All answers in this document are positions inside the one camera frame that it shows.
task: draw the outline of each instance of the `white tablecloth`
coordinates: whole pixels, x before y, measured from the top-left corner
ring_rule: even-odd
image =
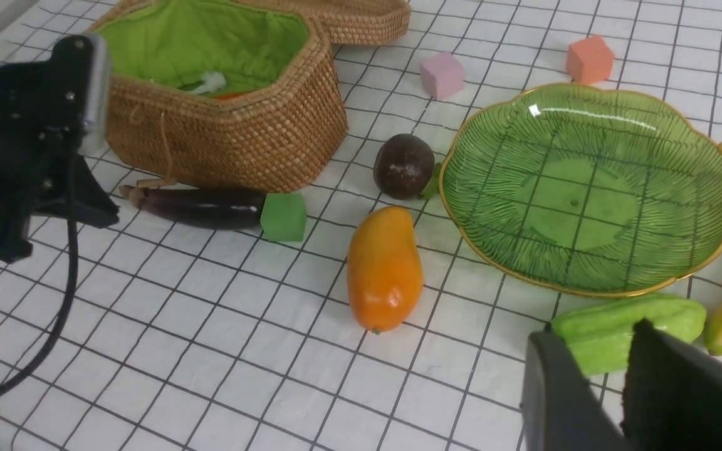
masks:
[[[48,57],[115,0],[41,0],[0,36],[0,63]],[[350,135],[313,186],[302,246],[257,231],[202,231],[118,199],[120,223],[80,232],[80,289],[48,361],[0,399],[0,451],[519,451],[525,339],[593,301],[484,265],[438,199],[410,202],[425,271],[407,323],[373,336],[353,322],[344,256],[377,206],[382,140],[414,132],[445,154],[471,113],[569,81],[567,46],[604,35],[619,59],[603,88],[664,98],[722,140],[722,0],[412,0],[409,33],[343,46],[336,66]],[[446,102],[419,61],[452,51],[467,85]],[[106,190],[146,177],[91,158]],[[0,265],[0,382],[45,340],[66,277],[64,223],[34,220],[34,256]],[[671,286],[714,308],[722,255]],[[620,417],[622,374],[592,380]]]

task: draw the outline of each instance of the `basket lid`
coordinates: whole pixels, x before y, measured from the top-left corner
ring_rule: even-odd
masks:
[[[286,11],[317,20],[333,44],[380,46],[406,34],[406,0],[235,0],[247,6]]]

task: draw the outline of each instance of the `basket string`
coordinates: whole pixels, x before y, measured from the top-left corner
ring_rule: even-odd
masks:
[[[140,105],[136,105],[130,111],[130,123],[138,125],[143,122],[144,118],[135,119],[135,114],[141,109]],[[162,186],[175,185],[177,180],[172,177],[172,169],[174,168],[174,160],[172,159],[172,148],[169,146],[169,138],[166,137],[166,111],[160,112],[160,139],[163,140],[163,149],[166,156],[166,176],[161,179],[144,179],[135,183],[138,188],[160,188]]]

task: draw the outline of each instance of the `green glass bowl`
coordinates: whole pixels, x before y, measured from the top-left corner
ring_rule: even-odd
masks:
[[[722,251],[722,156],[650,95],[559,83],[459,129],[439,195],[502,271],[567,293],[663,288]]]

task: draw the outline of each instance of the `woven basket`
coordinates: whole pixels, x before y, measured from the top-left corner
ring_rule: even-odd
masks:
[[[122,0],[94,23],[154,4]],[[213,100],[114,74],[108,143],[127,165],[198,187],[290,192],[313,182],[347,133],[332,43],[379,45],[405,34],[404,0],[240,0],[303,17],[310,39],[277,82]]]

